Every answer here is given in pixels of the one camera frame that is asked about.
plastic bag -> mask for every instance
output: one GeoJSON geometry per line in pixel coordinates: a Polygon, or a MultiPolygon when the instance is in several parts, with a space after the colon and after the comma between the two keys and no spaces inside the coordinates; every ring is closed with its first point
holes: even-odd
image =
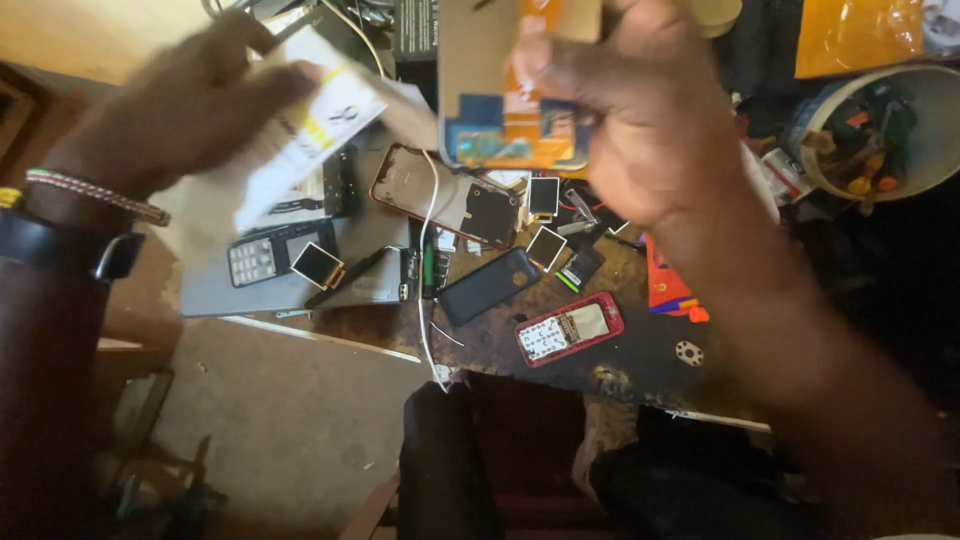
{"type": "Polygon", "coordinates": [[[798,79],[960,52],[960,0],[806,0],[798,79]]]}

hand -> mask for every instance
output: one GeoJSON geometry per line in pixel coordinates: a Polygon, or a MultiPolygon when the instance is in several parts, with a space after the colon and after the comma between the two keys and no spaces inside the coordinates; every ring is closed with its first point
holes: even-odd
{"type": "Polygon", "coordinates": [[[580,102],[601,121],[588,178],[625,219],[654,226],[715,195],[744,192],[730,100],[692,15],[674,0],[617,0],[619,27],[599,45],[528,36],[517,76],[547,96],[580,102]]]}
{"type": "Polygon", "coordinates": [[[247,78],[248,47],[275,46],[263,25],[227,10],[94,107],[41,166],[143,200],[222,163],[318,84],[305,63],[247,78]]]}

wristwatch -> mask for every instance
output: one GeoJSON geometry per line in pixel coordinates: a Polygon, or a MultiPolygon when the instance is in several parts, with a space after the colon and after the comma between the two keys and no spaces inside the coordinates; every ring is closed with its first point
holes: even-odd
{"type": "Polygon", "coordinates": [[[96,234],[0,209],[0,258],[99,282],[129,276],[143,239],[141,233],[96,234]]]}

wooden table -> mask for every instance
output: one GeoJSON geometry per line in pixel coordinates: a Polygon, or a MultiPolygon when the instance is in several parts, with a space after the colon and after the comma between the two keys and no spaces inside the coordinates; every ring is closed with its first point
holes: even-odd
{"type": "MultiPolygon", "coordinates": [[[[621,233],[630,236],[630,231],[621,233]]],[[[517,236],[516,245],[527,245],[531,232],[517,236]]],[[[438,363],[499,376],[549,384],[591,394],[606,394],[624,401],[687,411],[694,418],[765,429],[747,406],[724,370],[724,352],[710,323],[692,324],[685,317],[647,312],[647,270],[643,256],[601,238],[595,244],[607,261],[580,293],[574,293],[553,274],[476,317],[460,328],[451,328],[443,310],[427,307],[438,327],[464,343],[453,343],[428,327],[431,351],[438,363]],[[626,324],[623,333],[574,355],[533,369],[526,365],[514,335],[516,324],[600,291],[609,291],[626,324]],[[674,349],[691,341],[705,351],[702,366],[680,361],[674,349]]],[[[558,258],[558,265],[570,250],[558,258]]],[[[498,255],[484,251],[469,254],[458,246],[450,267],[449,282],[498,255]]],[[[368,347],[423,358],[417,305],[347,307],[276,319],[271,313],[252,315],[297,331],[363,344],[368,347]]]]}

black trousers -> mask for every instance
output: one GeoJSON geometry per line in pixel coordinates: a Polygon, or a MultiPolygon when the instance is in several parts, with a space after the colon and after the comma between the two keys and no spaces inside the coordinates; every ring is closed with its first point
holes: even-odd
{"type": "MultiPolygon", "coordinates": [[[[414,392],[403,409],[397,538],[503,538],[504,531],[462,384],[445,394],[434,382],[414,392]]],[[[634,443],[600,455],[590,484],[625,537],[683,539],[817,538],[818,520],[773,497],[742,470],[739,454],[724,459],[723,444],[669,439],[634,443]],[[671,448],[682,445],[678,451],[671,448]],[[677,458],[692,464],[678,466],[677,458]],[[714,475],[703,463],[719,462],[714,475]]]]}

